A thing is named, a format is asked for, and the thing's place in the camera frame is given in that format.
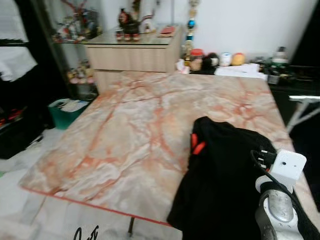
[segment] glass shelf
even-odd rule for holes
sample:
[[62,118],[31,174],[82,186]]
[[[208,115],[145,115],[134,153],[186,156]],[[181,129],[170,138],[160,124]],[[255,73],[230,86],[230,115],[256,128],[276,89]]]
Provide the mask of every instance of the glass shelf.
[[62,40],[62,41],[55,41],[55,40],[52,40],[53,43],[55,44],[87,44],[88,41],[90,41],[91,39],[84,39],[82,41],[76,41],[76,40]]
[[[90,45],[169,45],[171,40],[173,39],[172,36],[170,37],[159,37],[160,32],[163,28],[167,27],[166,24],[159,24],[156,28],[155,32],[152,33],[145,33],[140,35],[139,41],[117,41],[116,39],[116,29],[118,27],[113,28],[110,31],[102,33],[101,35],[88,40],[84,44]],[[179,25],[174,25],[175,33],[178,32]]]

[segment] red clothespin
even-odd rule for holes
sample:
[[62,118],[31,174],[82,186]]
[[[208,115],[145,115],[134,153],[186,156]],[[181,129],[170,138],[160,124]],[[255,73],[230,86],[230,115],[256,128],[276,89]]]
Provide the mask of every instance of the red clothespin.
[[198,155],[202,149],[206,146],[204,141],[198,144],[198,136],[195,133],[191,134],[191,147],[192,147],[192,154]]

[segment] tiled floor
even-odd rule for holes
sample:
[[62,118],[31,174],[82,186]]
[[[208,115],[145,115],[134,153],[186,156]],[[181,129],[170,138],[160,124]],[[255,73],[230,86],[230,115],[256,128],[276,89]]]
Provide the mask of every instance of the tiled floor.
[[20,178],[38,159],[52,149],[63,131],[46,130],[44,139],[9,160],[0,160],[0,239],[70,240],[81,227],[81,239],[87,239],[98,225],[97,239],[108,240],[180,240],[174,228],[136,219],[133,235],[127,234],[130,217],[72,203],[36,193],[18,186]]

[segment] white towel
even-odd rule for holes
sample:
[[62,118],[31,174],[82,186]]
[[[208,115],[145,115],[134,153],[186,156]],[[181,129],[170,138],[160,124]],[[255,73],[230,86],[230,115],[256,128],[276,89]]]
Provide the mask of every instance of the white towel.
[[218,76],[263,79],[265,81],[268,77],[259,72],[259,65],[256,63],[245,63],[240,66],[219,66],[214,74]]
[[37,62],[28,48],[21,46],[0,47],[0,73],[4,81],[14,81],[30,71]]
[[19,8],[14,0],[0,0],[0,39],[28,42]]

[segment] white container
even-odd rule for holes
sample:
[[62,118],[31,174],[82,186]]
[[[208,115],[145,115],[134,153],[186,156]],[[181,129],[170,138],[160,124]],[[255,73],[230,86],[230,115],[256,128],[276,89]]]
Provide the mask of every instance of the white container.
[[232,55],[230,52],[223,52],[220,56],[219,65],[222,67],[230,66],[232,61]]

